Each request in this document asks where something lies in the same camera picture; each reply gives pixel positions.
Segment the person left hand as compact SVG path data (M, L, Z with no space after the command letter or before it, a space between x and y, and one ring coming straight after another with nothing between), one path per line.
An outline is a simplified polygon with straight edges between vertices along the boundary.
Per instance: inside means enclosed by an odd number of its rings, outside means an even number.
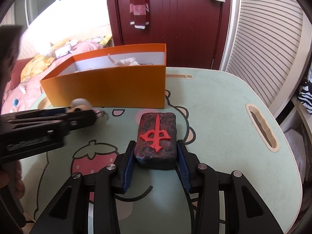
M14 162L14 170L8 172L8 168L1 165L1 188L10 183L15 185L15 196L17 199L23 198L25 194L25 185L22 181L22 168L19 160Z

